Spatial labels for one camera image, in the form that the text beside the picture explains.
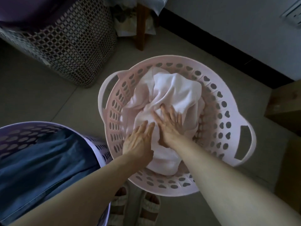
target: wooden leg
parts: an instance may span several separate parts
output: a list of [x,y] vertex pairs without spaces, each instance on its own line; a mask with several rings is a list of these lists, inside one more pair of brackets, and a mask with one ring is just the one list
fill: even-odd
[[138,50],[143,51],[144,49],[144,42],[145,42],[145,22],[150,14],[150,9],[141,5],[137,4],[137,35],[136,35],[136,48]]

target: tiled floor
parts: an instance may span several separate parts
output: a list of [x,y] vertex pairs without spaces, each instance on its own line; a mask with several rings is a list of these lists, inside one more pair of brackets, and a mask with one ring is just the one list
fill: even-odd
[[[253,125],[257,148],[239,171],[269,190],[277,180],[281,159],[292,133],[263,117],[271,89],[237,69],[209,55],[169,31],[159,28],[143,52],[130,38],[122,38],[96,84],[83,89],[10,45],[0,43],[0,126],[21,121],[53,121],[81,133],[104,138],[97,97],[102,82],[111,73],[129,69],[146,58],[175,54],[193,58],[214,70],[232,91],[240,113]],[[126,225],[136,219],[141,190],[130,184]],[[219,225],[200,193],[184,197],[163,197],[157,225]]]

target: white wall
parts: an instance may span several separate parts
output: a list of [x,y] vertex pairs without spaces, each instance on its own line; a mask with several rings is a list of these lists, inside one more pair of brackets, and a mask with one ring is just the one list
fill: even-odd
[[279,16],[297,0],[168,0],[166,8],[293,80],[301,79],[301,30]]

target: wall socket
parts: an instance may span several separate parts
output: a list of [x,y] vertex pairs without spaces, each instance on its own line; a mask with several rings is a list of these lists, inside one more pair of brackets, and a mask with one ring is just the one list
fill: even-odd
[[301,28],[301,0],[295,2],[280,17],[290,25]]

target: white cloth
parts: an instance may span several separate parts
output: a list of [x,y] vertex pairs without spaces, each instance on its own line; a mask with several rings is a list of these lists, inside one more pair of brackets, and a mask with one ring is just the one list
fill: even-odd
[[[178,73],[170,74],[158,67],[151,68],[141,78],[133,97],[122,109],[123,133],[132,133],[145,120],[154,122],[152,110],[163,118],[160,105],[164,103],[167,109],[173,105],[175,111],[182,114],[185,136],[192,138],[198,129],[198,117],[205,106],[201,93],[202,85],[199,82],[186,79]],[[181,158],[174,150],[160,146],[159,138],[159,127],[156,124],[151,143],[154,156],[147,168],[162,175],[174,175]]]

